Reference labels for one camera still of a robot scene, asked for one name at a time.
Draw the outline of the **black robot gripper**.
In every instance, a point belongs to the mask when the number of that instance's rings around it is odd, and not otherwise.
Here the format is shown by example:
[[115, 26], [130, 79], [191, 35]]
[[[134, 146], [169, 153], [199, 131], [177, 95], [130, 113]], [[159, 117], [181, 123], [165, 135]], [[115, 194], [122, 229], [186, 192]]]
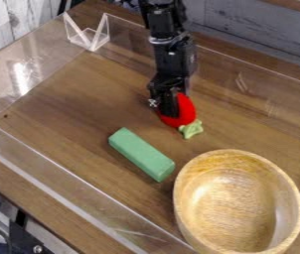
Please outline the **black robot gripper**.
[[190, 76], [197, 70], [197, 46], [190, 33], [166, 39], [150, 37], [148, 42], [156, 66], [155, 76], [147, 85], [148, 105], [161, 115], [177, 118], [178, 95], [189, 92]]

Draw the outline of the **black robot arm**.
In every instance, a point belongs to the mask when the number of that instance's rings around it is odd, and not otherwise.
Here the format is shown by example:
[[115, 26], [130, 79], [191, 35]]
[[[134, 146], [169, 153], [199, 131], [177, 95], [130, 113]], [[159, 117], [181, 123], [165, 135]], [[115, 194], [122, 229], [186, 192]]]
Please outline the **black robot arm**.
[[182, 0], [139, 0], [139, 8], [156, 68], [147, 84], [150, 105], [163, 116], [178, 118], [178, 95], [187, 94], [197, 70], [197, 46], [185, 28], [186, 7]]

